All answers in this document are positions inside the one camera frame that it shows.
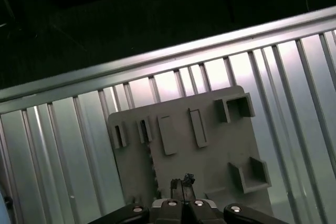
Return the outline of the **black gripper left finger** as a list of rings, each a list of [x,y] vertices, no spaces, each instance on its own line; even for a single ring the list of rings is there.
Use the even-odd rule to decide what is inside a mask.
[[[155,200],[151,207],[132,203],[92,223],[181,223],[185,203],[182,185],[181,179],[173,179],[170,184],[171,198]]]

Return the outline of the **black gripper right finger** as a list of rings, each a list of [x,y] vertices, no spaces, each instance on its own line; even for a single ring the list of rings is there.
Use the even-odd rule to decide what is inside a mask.
[[[186,216],[183,223],[283,223],[282,220],[242,204],[229,204],[220,211],[210,200],[197,199],[193,190],[194,175],[183,178],[183,203]]]

